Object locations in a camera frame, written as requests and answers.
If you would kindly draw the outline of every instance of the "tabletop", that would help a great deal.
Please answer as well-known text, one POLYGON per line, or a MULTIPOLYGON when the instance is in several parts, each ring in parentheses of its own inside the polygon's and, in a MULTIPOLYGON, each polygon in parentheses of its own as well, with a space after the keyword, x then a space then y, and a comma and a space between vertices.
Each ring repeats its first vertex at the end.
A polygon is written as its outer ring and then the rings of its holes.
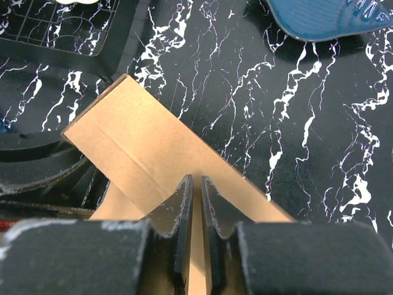
MULTIPOLYGON (((113 78, 131 74, 294 218, 366 222, 391 245, 392 32, 304 43, 262 1, 141 0, 113 78)), ((0 58, 0 119, 61 130, 106 87, 0 58)))

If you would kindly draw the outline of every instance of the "black marble surface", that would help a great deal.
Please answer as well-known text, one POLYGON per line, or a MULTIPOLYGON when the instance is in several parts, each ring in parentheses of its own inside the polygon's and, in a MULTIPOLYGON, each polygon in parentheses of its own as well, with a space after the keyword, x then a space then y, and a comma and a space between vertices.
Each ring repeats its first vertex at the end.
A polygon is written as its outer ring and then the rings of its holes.
MULTIPOLYGON (((293 217, 366 222, 391 245, 392 32, 305 44, 260 1, 142 0, 114 78, 133 75, 293 217)), ((0 58, 0 118, 62 129, 106 87, 0 58)))

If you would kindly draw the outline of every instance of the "black tray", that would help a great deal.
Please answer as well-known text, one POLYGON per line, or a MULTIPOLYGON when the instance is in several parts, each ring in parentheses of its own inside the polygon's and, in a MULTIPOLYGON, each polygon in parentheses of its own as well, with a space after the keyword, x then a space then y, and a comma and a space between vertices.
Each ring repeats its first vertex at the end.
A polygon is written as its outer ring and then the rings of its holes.
POLYGON ((7 1, 6 14, 0 12, 0 55, 104 77, 119 65, 138 5, 138 0, 68 6, 55 0, 7 1))

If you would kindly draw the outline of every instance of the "brown cardboard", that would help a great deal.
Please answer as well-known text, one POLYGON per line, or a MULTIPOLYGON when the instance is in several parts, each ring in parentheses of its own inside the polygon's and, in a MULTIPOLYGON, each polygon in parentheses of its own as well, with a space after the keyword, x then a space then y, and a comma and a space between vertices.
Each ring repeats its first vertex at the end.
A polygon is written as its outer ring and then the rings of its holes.
POLYGON ((189 294, 206 294, 202 175, 208 175, 220 193, 251 219, 292 221, 127 75, 109 87, 63 135, 112 181, 93 215, 96 219, 139 219, 169 197, 184 175, 194 176, 189 294))

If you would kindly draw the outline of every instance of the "cardboard edge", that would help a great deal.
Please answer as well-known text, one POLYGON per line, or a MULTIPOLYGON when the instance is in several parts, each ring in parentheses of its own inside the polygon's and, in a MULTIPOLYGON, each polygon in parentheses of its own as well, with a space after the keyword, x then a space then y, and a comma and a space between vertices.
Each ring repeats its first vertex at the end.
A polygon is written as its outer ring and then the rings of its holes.
POLYGON ((72 142, 68 139, 66 135, 67 131, 72 127, 72 125, 74 125, 81 117, 83 117, 87 112, 89 112, 89 110, 94 108, 96 104, 98 104, 101 100, 103 100, 108 94, 111 93, 111 91, 113 91, 113 89, 115 89, 119 84, 121 84, 128 77, 132 78, 129 74, 122 74, 115 82, 113 82, 110 86, 108 86, 108 88, 105 89, 103 93, 98 95, 98 97, 91 104, 89 104, 87 108, 85 108, 66 128, 64 128, 64 130, 61 132, 61 136, 67 142, 72 144, 72 142))

